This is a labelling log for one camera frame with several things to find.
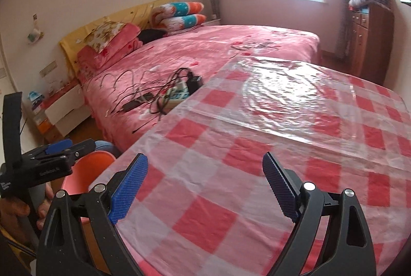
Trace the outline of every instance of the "blue gripper pad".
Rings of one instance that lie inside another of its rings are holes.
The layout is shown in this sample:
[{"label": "blue gripper pad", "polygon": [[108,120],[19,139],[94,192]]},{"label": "blue gripper pad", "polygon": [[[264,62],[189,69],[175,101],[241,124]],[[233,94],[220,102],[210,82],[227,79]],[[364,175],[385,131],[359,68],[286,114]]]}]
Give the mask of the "blue gripper pad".
[{"label": "blue gripper pad", "polygon": [[46,149],[45,153],[46,154],[58,153],[65,149],[69,149],[72,146],[73,146],[73,142],[71,141],[71,139],[61,140],[61,141],[58,141],[57,143],[50,144],[48,148]]},{"label": "blue gripper pad", "polygon": [[273,190],[284,216],[296,223],[300,217],[297,208],[298,191],[285,169],[268,152],[263,157],[263,172]]},{"label": "blue gripper pad", "polygon": [[148,171],[148,159],[144,154],[139,154],[127,168],[126,174],[119,183],[116,191],[111,196],[111,208],[108,218],[113,225],[123,219],[136,197]]}]

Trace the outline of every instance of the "metal bolt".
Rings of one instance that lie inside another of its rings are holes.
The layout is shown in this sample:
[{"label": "metal bolt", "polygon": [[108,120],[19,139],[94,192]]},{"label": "metal bolt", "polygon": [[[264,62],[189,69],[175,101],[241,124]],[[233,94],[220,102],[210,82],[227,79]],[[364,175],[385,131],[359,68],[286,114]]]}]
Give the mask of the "metal bolt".
[{"label": "metal bolt", "polygon": [[344,193],[349,197],[353,197],[355,195],[354,191],[352,191],[351,189],[344,190]]},{"label": "metal bolt", "polygon": [[66,195],[66,192],[64,190],[59,190],[58,192],[56,192],[55,196],[57,198],[62,198]]},{"label": "metal bolt", "polygon": [[96,193],[102,193],[106,189],[106,186],[103,184],[98,184],[94,187]]},{"label": "metal bolt", "polygon": [[304,189],[312,191],[312,190],[315,189],[315,184],[313,184],[311,182],[306,182],[306,183],[304,183]]}]

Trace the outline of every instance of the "yellow headboard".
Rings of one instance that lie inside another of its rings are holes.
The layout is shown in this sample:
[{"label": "yellow headboard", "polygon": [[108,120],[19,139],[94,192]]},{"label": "yellow headboard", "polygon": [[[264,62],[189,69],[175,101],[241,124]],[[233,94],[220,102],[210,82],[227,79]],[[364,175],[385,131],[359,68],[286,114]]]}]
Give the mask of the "yellow headboard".
[{"label": "yellow headboard", "polygon": [[[178,0],[155,0],[143,5],[138,5],[135,7],[127,8],[120,12],[108,15],[111,21],[133,23],[139,26],[141,30],[150,28],[149,16],[151,10],[155,7],[161,6],[163,4],[178,2]],[[83,40],[86,36],[93,31],[98,25],[102,24],[104,17],[95,20],[79,29],[68,34],[60,41],[60,47],[63,49],[66,56],[67,67],[69,72],[74,72],[77,75],[79,67],[77,65],[77,54],[83,47],[85,43]]]}]

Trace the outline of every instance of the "blue jeans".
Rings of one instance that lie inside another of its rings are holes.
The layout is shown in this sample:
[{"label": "blue jeans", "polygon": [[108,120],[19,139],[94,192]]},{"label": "blue jeans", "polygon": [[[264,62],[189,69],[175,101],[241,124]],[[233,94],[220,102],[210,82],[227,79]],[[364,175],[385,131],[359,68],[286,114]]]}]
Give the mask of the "blue jeans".
[{"label": "blue jeans", "polygon": [[96,151],[110,152],[116,158],[118,158],[122,154],[114,144],[105,140],[96,140]]}]

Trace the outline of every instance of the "table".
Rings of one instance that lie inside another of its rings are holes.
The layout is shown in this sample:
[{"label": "table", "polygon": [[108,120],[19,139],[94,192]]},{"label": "table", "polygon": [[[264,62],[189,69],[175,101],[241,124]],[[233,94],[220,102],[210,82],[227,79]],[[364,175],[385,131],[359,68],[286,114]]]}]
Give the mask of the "table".
[{"label": "table", "polygon": [[[117,224],[147,275],[265,275],[293,228],[262,173],[270,151],[321,190],[355,191],[381,274],[411,233],[410,127],[402,99],[381,86],[238,56],[96,183],[147,155],[147,178]],[[304,272],[325,229],[324,219]]]}]

